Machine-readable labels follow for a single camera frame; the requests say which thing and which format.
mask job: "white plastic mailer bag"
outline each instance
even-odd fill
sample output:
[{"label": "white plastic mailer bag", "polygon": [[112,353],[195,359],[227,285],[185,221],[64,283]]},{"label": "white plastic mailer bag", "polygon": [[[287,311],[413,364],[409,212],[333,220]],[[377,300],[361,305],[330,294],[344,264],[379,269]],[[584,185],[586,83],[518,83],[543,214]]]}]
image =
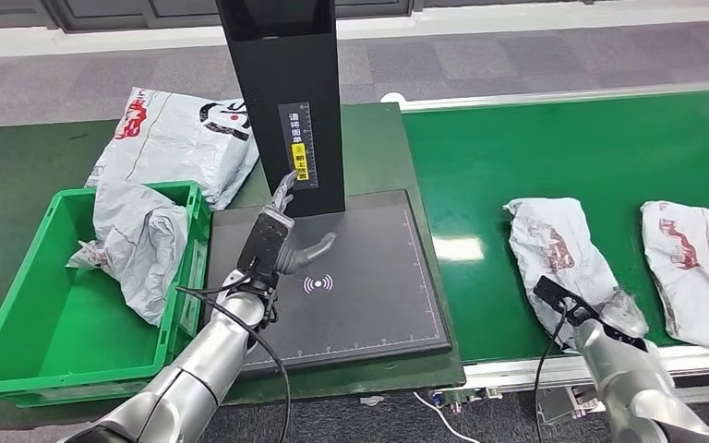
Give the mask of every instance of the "white plastic mailer bag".
[{"label": "white plastic mailer bag", "polygon": [[667,333],[709,346],[709,210],[648,201],[643,243],[665,307]]},{"label": "white plastic mailer bag", "polygon": [[243,100],[134,88],[86,186],[194,180],[210,206],[222,210],[258,156]]},{"label": "white plastic mailer bag", "polygon": [[186,209],[157,191],[127,182],[96,188],[96,239],[80,242],[70,268],[100,268],[121,283],[126,304],[160,326],[167,289],[186,250]]},{"label": "white plastic mailer bag", "polygon": [[[580,295],[598,312],[608,306],[607,316],[621,318],[622,322],[626,318],[631,332],[635,331],[634,325],[638,325],[639,335],[647,331],[643,314],[632,298],[618,289],[607,261],[591,243],[580,201],[517,198],[504,209],[512,214],[510,247],[517,258],[526,297],[548,334],[558,325],[561,314],[534,294],[534,287],[543,275]],[[556,339],[563,351],[575,351],[573,334],[572,326],[565,323]]]}]

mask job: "green table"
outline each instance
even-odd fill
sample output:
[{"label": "green table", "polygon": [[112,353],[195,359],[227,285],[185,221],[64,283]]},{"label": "green table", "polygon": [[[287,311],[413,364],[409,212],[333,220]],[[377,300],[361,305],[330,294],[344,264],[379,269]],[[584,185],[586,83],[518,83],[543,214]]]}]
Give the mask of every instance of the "green table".
[{"label": "green table", "polygon": [[[50,198],[58,190],[80,187],[84,183],[102,148],[112,137],[115,124],[115,121],[103,121],[0,127],[0,305]],[[346,192],[407,189],[426,251],[431,251],[430,232],[397,105],[344,106],[342,136]],[[249,176],[234,205],[261,205],[267,197],[267,184],[258,167]],[[439,293],[443,293],[438,263],[432,254],[427,255],[434,282]],[[439,306],[449,318],[443,295]],[[463,382],[457,348],[450,353],[337,365],[292,375],[293,396],[297,399],[454,386]],[[273,401],[281,396],[282,384],[274,378],[237,383],[228,401]],[[90,419],[110,411],[118,403],[98,401],[20,410],[0,401],[0,429]]]}]

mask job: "black cable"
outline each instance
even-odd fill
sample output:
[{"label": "black cable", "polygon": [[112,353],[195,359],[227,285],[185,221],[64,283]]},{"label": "black cable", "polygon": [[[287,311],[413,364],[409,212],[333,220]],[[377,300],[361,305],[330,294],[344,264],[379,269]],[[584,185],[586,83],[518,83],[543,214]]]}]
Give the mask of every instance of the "black cable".
[{"label": "black cable", "polygon": [[177,286],[178,290],[183,291],[184,293],[188,293],[188,291],[194,291],[195,293],[201,293],[204,295],[210,295],[212,293],[223,293],[224,291],[229,291],[238,284],[241,284],[243,282],[246,282],[246,280],[250,279],[254,275],[254,269],[257,267],[258,261],[256,258],[251,260],[251,263],[248,266],[248,269],[246,272],[243,274],[243,277],[233,281],[230,284],[225,284],[224,286],[220,286],[218,288],[209,288],[209,289],[191,289],[187,288],[186,286]]},{"label": "black cable", "polygon": [[553,347],[553,343],[556,342],[556,338],[561,332],[561,327],[564,326],[564,320],[567,319],[567,304],[564,303],[564,312],[561,313],[561,320],[559,320],[556,329],[553,330],[553,335],[550,336],[550,341],[547,342],[545,350],[542,352],[542,357],[539,358],[539,365],[536,367],[536,377],[534,378],[534,412],[535,412],[535,424],[536,424],[536,436],[539,438],[539,443],[542,443],[542,429],[539,428],[539,374],[542,372],[542,365],[545,363],[547,355],[550,353],[550,348]]},{"label": "black cable", "polygon": [[[236,286],[239,283],[232,283],[231,286]],[[177,286],[177,290],[191,295],[194,298],[197,298],[200,300],[202,303],[205,305],[208,305],[212,307],[213,309],[216,309],[217,311],[221,312],[227,318],[231,319],[233,322],[237,323],[237,325],[241,328],[243,328],[246,332],[248,332],[248,335],[257,341],[260,346],[268,353],[270,358],[273,360],[273,362],[276,364],[276,367],[279,370],[279,373],[281,373],[282,378],[283,378],[283,389],[284,389],[284,416],[283,416],[283,426],[282,426],[282,432],[281,435],[279,436],[279,443],[283,443],[284,440],[286,439],[286,433],[289,430],[289,415],[290,415],[290,407],[292,404],[292,393],[290,392],[289,388],[289,375],[286,373],[286,366],[283,365],[283,362],[281,361],[281,358],[279,355],[273,351],[273,348],[270,347],[270,345],[265,341],[265,339],[262,338],[255,330],[250,328],[246,322],[241,320],[238,316],[235,314],[231,313],[230,311],[226,310],[224,306],[219,305],[213,300],[210,300],[202,291],[197,291],[194,289],[188,289],[184,288],[181,286]]]}]

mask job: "gray carpet floor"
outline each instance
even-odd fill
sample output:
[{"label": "gray carpet floor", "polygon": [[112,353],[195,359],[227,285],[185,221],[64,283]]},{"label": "gray carpet floor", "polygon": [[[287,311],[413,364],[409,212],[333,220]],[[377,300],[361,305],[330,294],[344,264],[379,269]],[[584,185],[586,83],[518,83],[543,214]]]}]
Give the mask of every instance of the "gray carpet floor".
[{"label": "gray carpet floor", "polygon": [[[709,23],[508,32],[339,43],[343,102],[592,90],[709,80]],[[118,118],[132,86],[211,99],[239,95],[225,47],[0,59],[0,126]],[[532,397],[507,395],[449,415],[483,442],[536,441]],[[694,406],[709,423],[709,404]],[[272,441],[280,406],[224,408],[202,441]],[[73,427],[0,432],[0,442],[55,441]],[[605,442],[607,418],[551,426],[548,442]],[[410,393],[374,407],[357,398],[298,402],[290,441],[460,441]]]}]

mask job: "black vertical stand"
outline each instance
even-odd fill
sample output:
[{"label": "black vertical stand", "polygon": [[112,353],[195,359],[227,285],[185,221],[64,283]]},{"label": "black vertical stand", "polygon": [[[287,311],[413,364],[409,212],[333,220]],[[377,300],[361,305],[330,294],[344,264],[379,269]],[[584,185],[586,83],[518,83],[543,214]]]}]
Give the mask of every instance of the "black vertical stand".
[{"label": "black vertical stand", "polygon": [[216,0],[271,193],[297,170],[293,217],[340,212],[333,0]]}]

